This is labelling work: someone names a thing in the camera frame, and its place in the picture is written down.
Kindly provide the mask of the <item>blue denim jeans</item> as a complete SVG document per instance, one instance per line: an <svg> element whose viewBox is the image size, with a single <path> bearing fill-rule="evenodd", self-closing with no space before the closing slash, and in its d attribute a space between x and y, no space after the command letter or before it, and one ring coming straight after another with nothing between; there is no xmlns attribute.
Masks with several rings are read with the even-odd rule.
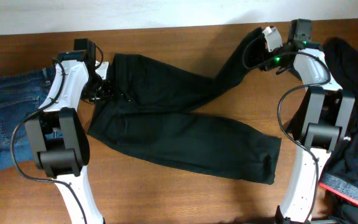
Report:
<svg viewBox="0 0 358 224"><path fill-rule="evenodd" d="M14 128L45 101L55 76L53 66L0 78L0 170L12 167Z"/></svg>

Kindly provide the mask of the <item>black trousers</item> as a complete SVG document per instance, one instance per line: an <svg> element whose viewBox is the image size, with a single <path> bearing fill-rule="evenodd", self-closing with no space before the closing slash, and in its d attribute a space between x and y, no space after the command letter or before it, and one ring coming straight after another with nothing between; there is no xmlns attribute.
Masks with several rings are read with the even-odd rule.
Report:
<svg viewBox="0 0 358 224"><path fill-rule="evenodd" d="M196 109L238 86L247 75L248 33L215 78L139 54L116 54L107 79L113 95L99 102L88 134L125 155L161 166L229 179L273 184L280 138Z"/></svg>

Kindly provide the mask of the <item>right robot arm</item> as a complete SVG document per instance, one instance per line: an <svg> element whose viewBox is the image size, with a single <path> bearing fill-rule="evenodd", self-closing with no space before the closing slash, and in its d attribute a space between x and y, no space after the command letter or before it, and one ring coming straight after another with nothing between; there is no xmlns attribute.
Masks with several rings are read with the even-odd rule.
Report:
<svg viewBox="0 0 358 224"><path fill-rule="evenodd" d="M355 98L332 77L321 44L311 40L310 20L293 20L286 42L274 26L266 27L261 39L267 48L257 68L290 71L306 91L292 119L279 124L284 135L296 144L296 158L274 222L311 223L321 173L346 138Z"/></svg>

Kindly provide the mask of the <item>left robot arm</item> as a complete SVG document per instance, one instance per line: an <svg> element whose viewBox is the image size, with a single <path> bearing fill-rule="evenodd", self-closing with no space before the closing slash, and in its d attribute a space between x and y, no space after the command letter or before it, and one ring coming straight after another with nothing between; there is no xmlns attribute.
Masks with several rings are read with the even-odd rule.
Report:
<svg viewBox="0 0 358 224"><path fill-rule="evenodd" d="M72 51L53 59L55 76L45 101L25 118L35 166L44 182L57 186L72 223L104 223L88 180L90 145L78 117L81 101L96 103L113 96L106 79L109 63L89 39L76 39Z"/></svg>

